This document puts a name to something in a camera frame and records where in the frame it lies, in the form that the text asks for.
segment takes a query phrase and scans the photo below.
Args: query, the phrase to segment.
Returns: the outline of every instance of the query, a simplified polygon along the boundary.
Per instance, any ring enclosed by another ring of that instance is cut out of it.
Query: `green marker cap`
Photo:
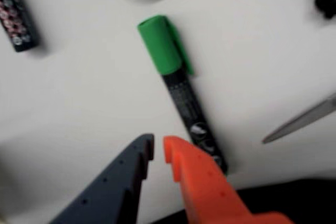
[[[189,74],[194,73],[177,30],[167,17],[149,18],[138,25],[138,30],[161,75],[174,73],[182,67]]]

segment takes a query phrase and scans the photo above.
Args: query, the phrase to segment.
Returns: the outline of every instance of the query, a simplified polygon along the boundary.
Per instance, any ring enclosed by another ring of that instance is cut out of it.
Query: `scissors blade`
[[[314,106],[308,111],[303,112],[297,117],[293,118],[289,122],[283,124],[275,131],[270,133],[263,140],[264,144],[273,142],[283,136],[286,136],[300,128],[303,128],[318,119],[334,112],[336,110],[336,93],[328,97],[326,100],[322,101],[318,105]]]

